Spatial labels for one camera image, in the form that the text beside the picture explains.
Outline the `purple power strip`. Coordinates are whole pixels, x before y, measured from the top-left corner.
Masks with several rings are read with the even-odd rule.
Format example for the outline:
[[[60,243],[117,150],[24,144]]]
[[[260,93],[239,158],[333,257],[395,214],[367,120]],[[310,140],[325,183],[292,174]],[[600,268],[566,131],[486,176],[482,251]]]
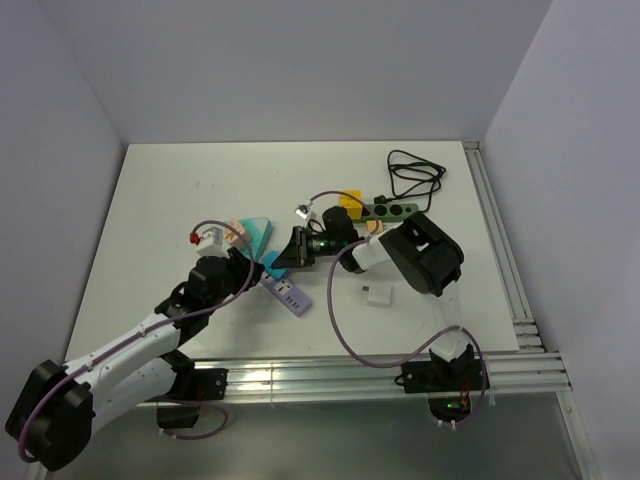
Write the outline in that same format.
[[[312,307],[311,298],[290,279],[275,279],[270,275],[265,275],[261,278],[260,283],[297,318],[304,316]]]

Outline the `yellow cube socket adapter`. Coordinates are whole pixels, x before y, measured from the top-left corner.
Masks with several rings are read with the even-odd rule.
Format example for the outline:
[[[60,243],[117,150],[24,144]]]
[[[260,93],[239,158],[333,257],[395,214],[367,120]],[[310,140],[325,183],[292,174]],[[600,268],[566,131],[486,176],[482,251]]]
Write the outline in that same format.
[[[352,221],[362,217],[363,203],[360,190],[343,190],[339,196],[339,205],[343,207]]]

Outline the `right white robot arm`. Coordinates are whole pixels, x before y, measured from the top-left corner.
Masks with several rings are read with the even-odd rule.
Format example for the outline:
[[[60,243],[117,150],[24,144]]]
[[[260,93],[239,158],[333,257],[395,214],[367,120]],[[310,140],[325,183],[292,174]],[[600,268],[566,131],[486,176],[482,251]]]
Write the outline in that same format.
[[[334,206],[322,215],[324,229],[316,232],[308,226],[292,229],[290,240],[272,262],[276,269],[307,268],[320,257],[332,257],[327,280],[327,309],[339,343],[362,365],[376,369],[396,368],[427,351],[438,360],[433,365],[435,383],[452,390],[468,374],[462,360],[473,353],[472,342],[461,326],[456,284],[461,277],[464,254],[461,247],[424,214],[416,212],[398,226],[381,233],[359,235],[347,209]],[[360,274],[374,266],[391,263],[416,292],[436,299],[434,316],[442,329],[416,351],[396,363],[376,363],[358,355],[339,330],[333,310],[333,276],[337,266]]]

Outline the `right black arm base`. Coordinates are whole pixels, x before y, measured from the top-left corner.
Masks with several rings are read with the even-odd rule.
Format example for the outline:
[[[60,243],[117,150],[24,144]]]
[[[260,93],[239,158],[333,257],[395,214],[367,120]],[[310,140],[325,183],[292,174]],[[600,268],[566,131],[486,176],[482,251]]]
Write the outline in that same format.
[[[451,428],[468,420],[479,405],[472,400],[472,393],[478,392],[483,399],[490,387],[484,359],[476,355],[471,344],[451,361],[431,352],[429,360],[404,363],[394,383],[405,394],[444,394],[429,397],[427,403],[436,422]]]

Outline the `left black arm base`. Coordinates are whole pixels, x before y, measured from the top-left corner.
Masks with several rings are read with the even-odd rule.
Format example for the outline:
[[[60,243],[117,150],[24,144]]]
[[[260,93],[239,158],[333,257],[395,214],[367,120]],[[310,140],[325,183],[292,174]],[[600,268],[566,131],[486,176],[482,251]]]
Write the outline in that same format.
[[[195,361],[179,350],[166,353],[161,359],[175,374],[168,392],[158,397],[161,403],[168,403],[168,406],[156,408],[156,423],[161,433],[178,440],[195,441],[223,431],[229,421],[229,413],[217,401],[225,398],[229,370],[222,367],[197,368]],[[214,430],[200,434],[179,433],[179,430],[195,427],[206,411],[221,415],[221,422]]]

